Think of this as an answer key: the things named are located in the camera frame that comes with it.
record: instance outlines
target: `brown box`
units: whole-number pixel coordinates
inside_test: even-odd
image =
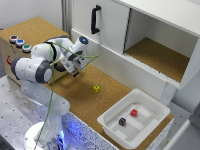
[[[21,49],[10,44],[9,39],[12,35],[17,35],[20,39],[25,40],[26,44],[30,44],[33,47],[36,44],[45,42],[49,38],[68,34],[40,17],[32,18],[0,31],[0,51],[6,74],[21,85],[21,81],[17,80],[13,75],[10,64],[16,57],[30,58],[31,55],[23,53]],[[55,70],[55,80],[66,73],[67,71],[58,72]]]

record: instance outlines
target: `white container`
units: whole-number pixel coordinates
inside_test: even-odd
[[[130,115],[133,109],[138,110],[136,117]],[[98,117],[97,121],[103,126],[105,133],[122,147],[135,149],[169,113],[169,108],[134,89]],[[119,125],[120,118],[126,119],[126,125]]]

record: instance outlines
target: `red cube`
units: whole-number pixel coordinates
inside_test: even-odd
[[[138,113],[138,111],[136,109],[133,109],[131,111],[131,116],[135,117],[135,116],[137,116],[137,113]]]

